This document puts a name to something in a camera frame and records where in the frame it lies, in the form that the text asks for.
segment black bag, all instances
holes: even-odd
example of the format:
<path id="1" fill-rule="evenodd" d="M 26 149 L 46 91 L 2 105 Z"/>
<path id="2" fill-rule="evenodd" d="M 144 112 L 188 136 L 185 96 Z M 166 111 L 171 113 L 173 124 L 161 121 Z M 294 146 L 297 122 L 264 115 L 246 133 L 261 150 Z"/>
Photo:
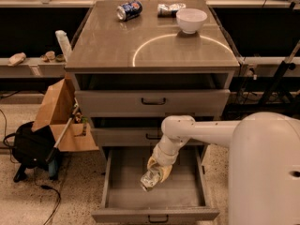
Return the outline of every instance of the black bag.
<path id="1" fill-rule="evenodd" d="M 47 170 L 52 178 L 57 174 L 57 161 L 47 163 L 47 157 L 53 150 L 55 139 L 49 126 L 43 127 L 35 132 L 31 130 L 34 122 L 19 126 L 15 133 L 4 138 L 4 144 L 8 145 L 7 139 L 15 137 L 13 146 L 10 146 L 12 155 L 21 163 L 14 181 L 19 182 L 25 176 L 24 170 L 39 167 Z"/>

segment countertop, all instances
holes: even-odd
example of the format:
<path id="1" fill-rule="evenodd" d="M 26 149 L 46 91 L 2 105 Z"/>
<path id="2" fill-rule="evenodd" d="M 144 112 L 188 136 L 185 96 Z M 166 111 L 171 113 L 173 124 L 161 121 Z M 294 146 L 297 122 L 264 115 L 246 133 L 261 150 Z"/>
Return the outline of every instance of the countertop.
<path id="1" fill-rule="evenodd" d="M 141 15 L 127 22 L 119 21 L 116 16 L 116 8 L 122 1 L 97 1 L 66 70 L 238 67 L 206 4 L 198 0 L 181 1 L 187 8 L 199 8 L 208 14 L 201 31 L 187 35 L 177 25 L 176 18 L 158 17 L 158 4 L 166 1 L 141 1 Z"/>

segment open cardboard box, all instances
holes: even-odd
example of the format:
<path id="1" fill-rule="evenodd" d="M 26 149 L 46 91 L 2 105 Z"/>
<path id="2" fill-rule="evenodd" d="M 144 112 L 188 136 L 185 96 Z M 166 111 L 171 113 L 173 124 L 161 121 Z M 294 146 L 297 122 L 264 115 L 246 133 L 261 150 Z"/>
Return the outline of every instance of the open cardboard box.
<path id="1" fill-rule="evenodd" d="M 50 126 L 57 141 L 62 134 L 75 104 L 74 86 L 72 80 L 65 78 L 48 87 L 44 99 L 37 112 L 32 131 Z M 83 124 L 71 123 L 66 130 L 58 149 L 61 152 L 79 152 L 98 150 L 87 123 L 86 133 L 83 134 Z"/>

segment drawer handle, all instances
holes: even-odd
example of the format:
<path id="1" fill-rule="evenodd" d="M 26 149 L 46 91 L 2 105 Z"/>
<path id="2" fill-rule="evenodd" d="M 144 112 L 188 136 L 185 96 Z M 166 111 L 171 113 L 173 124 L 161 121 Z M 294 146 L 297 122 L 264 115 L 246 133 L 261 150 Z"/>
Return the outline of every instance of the drawer handle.
<path id="1" fill-rule="evenodd" d="M 148 215 L 148 221 L 150 223 L 166 223 L 169 221 L 169 215 L 166 215 L 166 218 L 164 220 L 151 220 L 150 215 Z"/>
<path id="2" fill-rule="evenodd" d="M 148 139 L 148 140 L 160 140 L 161 136 L 154 136 L 154 135 L 149 135 L 148 133 L 146 133 L 146 139 Z"/>
<path id="3" fill-rule="evenodd" d="M 164 105 L 166 104 L 167 99 L 164 97 L 161 101 L 145 101 L 145 99 L 142 97 L 142 104 L 143 105 Z"/>

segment gray cabinet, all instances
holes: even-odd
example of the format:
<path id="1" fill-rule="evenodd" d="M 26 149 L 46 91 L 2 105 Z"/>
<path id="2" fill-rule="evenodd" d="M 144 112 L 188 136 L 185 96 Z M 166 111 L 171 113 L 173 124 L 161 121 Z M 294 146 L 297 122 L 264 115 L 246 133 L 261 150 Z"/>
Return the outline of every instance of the gray cabinet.
<path id="1" fill-rule="evenodd" d="M 202 31 L 188 36 L 175 18 L 158 18 L 164 1 L 142 1 L 142 14 L 127 22 L 115 14 L 122 1 L 96 2 L 67 62 L 75 97 L 107 159 L 97 222 L 176 223 L 218 215 L 205 190 L 201 142 L 181 150 L 172 176 L 157 189 L 146 193 L 139 184 L 162 120 L 172 114 L 218 119 L 239 66 L 208 7 L 182 2 L 207 12 Z"/>

